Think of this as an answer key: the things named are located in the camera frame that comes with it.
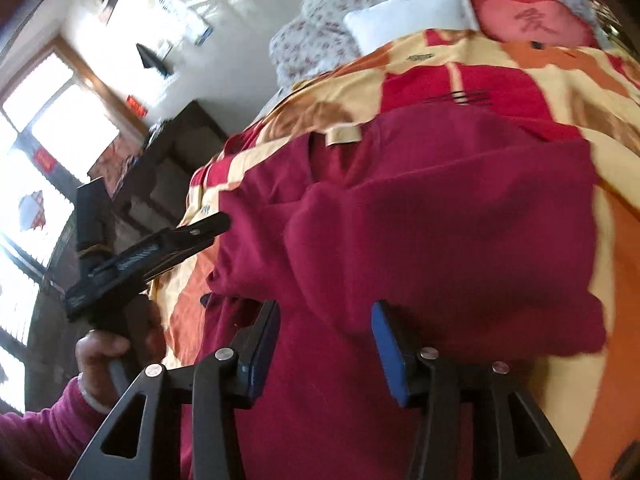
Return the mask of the magenta left sleeve forearm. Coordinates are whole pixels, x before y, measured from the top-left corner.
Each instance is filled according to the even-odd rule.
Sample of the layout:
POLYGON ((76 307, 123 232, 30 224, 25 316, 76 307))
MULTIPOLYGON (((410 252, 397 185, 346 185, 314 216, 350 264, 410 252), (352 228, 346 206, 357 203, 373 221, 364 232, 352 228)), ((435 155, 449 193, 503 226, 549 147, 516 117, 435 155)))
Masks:
POLYGON ((101 426, 108 409, 73 378, 40 412, 1 416, 3 479, 66 479, 101 426))

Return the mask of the person's left hand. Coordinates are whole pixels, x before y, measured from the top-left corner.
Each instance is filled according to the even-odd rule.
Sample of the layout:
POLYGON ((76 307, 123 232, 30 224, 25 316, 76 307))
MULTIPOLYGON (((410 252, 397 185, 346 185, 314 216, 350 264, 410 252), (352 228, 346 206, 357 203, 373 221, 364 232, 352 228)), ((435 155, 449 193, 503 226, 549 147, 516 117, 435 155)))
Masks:
POLYGON ((111 411, 119 398, 111 378, 110 364, 129 349, 130 342, 126 338, 104 330, 90 330, 76 344, 80 392, 100 413, 111 411))

